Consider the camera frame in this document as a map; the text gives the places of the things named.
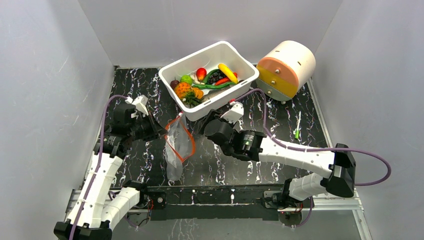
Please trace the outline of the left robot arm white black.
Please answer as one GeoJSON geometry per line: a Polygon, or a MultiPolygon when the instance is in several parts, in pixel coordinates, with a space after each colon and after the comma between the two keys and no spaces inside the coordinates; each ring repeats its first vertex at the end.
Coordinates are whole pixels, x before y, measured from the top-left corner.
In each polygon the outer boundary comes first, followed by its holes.
{"type": "Polygon", "coordinates": [[[107,203],[110,187],[133,142],[150,142],[167,134],[144,103],[119,104],[112,122],[103,124],[80,195],[53,233],[59,240],[110,240],[113,229],[132,207],[149,203],[147,185],[128,181],[107,203]]]}

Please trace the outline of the round pastel drawer cabinet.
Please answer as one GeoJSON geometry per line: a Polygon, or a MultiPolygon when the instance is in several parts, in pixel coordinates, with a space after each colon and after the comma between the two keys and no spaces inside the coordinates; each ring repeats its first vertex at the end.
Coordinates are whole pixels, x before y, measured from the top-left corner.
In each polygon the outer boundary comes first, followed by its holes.
{"type": "Polygon", "coordinates": [[[270,98],[285,103],[294,98],[316,68],[313,52],[303,44],[286,40],[259,60],[257,86],[270,98]]]}

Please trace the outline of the green toy lime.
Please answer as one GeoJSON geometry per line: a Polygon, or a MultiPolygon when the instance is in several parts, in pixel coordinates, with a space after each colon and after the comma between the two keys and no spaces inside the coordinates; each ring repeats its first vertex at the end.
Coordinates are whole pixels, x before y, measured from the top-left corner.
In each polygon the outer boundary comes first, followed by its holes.
{"type": "Polygon", "coordinates": [[[193,79],[191,78],[190,75],[186,75],[185,74],[185,75],[181,76],[180,82],[181,83],[186,83],[188,85],[192,85],[193,84],[193,79]]]}

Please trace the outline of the red toy chili pepper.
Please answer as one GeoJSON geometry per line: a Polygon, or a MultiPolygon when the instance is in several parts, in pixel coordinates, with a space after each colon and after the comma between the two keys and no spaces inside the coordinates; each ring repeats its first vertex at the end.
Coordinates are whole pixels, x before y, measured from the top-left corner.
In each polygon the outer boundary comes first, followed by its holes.
{"type": "Polygon", "coordinates": [[[235,85],[236,83],[234,83],[233,81],[231,81],[228,77],[224,77],[220,80],[218,80],[214,86],[218,86],[218,87],[227,87],[227,86],[232,86],[235,85]]]}

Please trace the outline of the yellow toy banana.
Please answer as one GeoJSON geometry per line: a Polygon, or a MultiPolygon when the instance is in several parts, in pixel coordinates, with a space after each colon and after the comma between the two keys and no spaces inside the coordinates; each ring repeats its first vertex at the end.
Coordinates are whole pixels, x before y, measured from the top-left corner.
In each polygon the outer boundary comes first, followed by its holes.
{"type": "Polygon", "coordinates": [[[230,70],[230,68],[228,67],[228,66],[226,66],[225,64],[223,64],[223,63],[220,63],[219,65],[218,65],[218,69],[220,70],[220,71],[222,71],[224,74],[225,74],[225,76],[231,81],[231,82],[233,82],[234,84],[237,84],[238,83],[238,77],[230,70]]]}

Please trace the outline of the green white pen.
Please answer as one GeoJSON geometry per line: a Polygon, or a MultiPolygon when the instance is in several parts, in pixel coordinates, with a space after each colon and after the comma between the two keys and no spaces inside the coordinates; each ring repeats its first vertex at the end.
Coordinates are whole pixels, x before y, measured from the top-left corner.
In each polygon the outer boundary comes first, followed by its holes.
{"type": "Polygon", "coordinates": [[[296,128],[295,128],[295,131],[294,131],[294,138],[295,138],[296,140],[298,140],[298,139],[299,139],[299,137],[300,137],[300,123],[301,123],[301,117],[302,117],[302,112],[301,112],[301,111],[299,111],[298,116],[297,116],[296,128]]]}

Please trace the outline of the green toy bean pod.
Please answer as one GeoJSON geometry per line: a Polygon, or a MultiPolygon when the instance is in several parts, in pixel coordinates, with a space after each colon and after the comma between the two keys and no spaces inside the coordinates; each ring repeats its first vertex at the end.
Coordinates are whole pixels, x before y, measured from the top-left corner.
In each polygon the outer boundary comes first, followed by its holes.
{"type": "Polygon", "coordinates": [[[207,89],[207,90],[217,90],[217,89],[223,89],[223,88],[226,88],[226,87],[228,87],[228,86],[233,86],[233,85],[236,85],[234,82],[225,82],[225,83],[222,83],[222,84],[219,84],[219,85],[211,85],[211,84],[193,84],[191,87],[192,88],[197,88],[197,89],[200,89],[200,90],[204,90],[204,89],[207,89]]]}

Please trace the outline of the dark brown toy plum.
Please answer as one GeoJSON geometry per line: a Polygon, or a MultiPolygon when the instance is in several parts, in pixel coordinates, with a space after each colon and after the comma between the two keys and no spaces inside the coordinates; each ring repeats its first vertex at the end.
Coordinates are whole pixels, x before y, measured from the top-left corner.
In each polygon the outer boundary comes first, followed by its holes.
{"type": "Polygon", "coordinates": [[[174,80],[172,80],[169,85],[172,89],[175,89],[177,87],[177,85],[180,83],[179,80],[177,80],[176,78],[174,80]]]}

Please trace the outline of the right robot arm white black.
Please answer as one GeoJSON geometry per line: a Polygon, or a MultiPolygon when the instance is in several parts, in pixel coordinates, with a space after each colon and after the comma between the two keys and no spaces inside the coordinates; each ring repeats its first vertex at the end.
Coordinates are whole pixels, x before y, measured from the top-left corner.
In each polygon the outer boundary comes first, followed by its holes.
{"type": "Polygon", "coordinates": [[[295,207],[307,198],[329,193],[352,198],[355,188],[356,161],[347,146],[338,150],[306,147],[271,138],[253,130],[236,130],[240,116],[232,110],[219,114],[212,110],[203,121],[200,133],[221,148],[224,155],[241,161],[271,162],[310,171],[301,178],[289,178],[283,190],[268,197],[269,202],[295,207]]]}

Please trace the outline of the white plastic bin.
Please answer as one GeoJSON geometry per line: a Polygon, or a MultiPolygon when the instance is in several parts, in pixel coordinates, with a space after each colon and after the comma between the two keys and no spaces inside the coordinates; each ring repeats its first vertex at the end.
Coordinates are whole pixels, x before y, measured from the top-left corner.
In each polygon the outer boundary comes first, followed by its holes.
{"type": "Polygon", "coordinates": [[[259,71],[227,41],[219,41],[171,64],[158,75],[189,121],[205,117],[246,93],[259,71]]]}

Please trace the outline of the orange toy pineapple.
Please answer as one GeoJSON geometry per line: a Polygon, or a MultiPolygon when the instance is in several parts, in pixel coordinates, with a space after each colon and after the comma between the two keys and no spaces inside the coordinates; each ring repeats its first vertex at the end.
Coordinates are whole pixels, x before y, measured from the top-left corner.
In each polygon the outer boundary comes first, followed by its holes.
{"type": "Polygon", "coordinates": [[[180,82],[173,89],[177,97],[187,106],[196,107],[202,103],[204,93],[197,87],[191,87],[186,82],[180,82]]]}

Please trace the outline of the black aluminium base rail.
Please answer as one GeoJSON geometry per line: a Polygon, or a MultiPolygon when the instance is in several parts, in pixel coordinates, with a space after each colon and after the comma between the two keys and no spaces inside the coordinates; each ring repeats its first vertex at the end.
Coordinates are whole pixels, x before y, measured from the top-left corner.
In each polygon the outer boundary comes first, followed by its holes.
{"type": "Polygon", "coordinates": [[[80,190],[73,191],[67,214],[82,207],[80,220],[110,220],[116,223],[126,215],[151,214],[152,221],[173,219],[262,219],[296,225],[310,210],[358,211],[362,204],[357,194],[337,197],[323,193],[299,203],[281,200],[282,184],[247,185],[177,185],[146,186],[136,184],[127,188],[112,188],[117,200],[107,192],[94,196],[95,190],[85,197],[80,190]]]}

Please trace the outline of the clear zip bag orange zipper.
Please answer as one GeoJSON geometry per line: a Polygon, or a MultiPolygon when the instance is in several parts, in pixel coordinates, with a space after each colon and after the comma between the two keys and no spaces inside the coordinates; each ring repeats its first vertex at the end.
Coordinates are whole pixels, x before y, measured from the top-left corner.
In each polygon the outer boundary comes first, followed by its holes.
{"type": "Polygon", "coordinates": [[[188,130],[187,118],[180,112],[170,121],[164,136],[164,158],[167,163],[166,175],[170,181],[178,181],[183,174],[183,163],[196,151],[195,140],[188,130]]]}

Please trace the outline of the dark toy grapes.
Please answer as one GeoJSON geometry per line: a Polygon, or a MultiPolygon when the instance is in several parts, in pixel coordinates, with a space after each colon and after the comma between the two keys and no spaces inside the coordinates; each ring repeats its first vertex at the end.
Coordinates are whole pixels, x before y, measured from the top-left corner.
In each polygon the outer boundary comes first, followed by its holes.
{"type": "Polygon", "coordinates": [[[212,73],[209,76],[206,83],[209,84],[209,85],[214,85],[218,80],[225,78],[225,77],[226,77],[226,75],[218,69],[216,72],[212,73]]]}

